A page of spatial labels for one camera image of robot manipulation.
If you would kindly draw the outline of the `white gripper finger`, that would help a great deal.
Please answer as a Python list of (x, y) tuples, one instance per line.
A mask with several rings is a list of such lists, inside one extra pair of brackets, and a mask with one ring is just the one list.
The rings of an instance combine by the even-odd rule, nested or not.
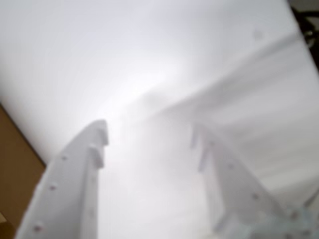
[(99, 119), (65, 145), (37, 184), (15, 238), (97, 238), (98, 171), (108, 142), (107, 123)]
[(282, 205), (243, 162), (227, 138), (202, 123), (192, 125), (200, 149), (198, 170), (206, 191), (210, 228), (217, 239), (317, 239), (318, 216), (309, 205)]

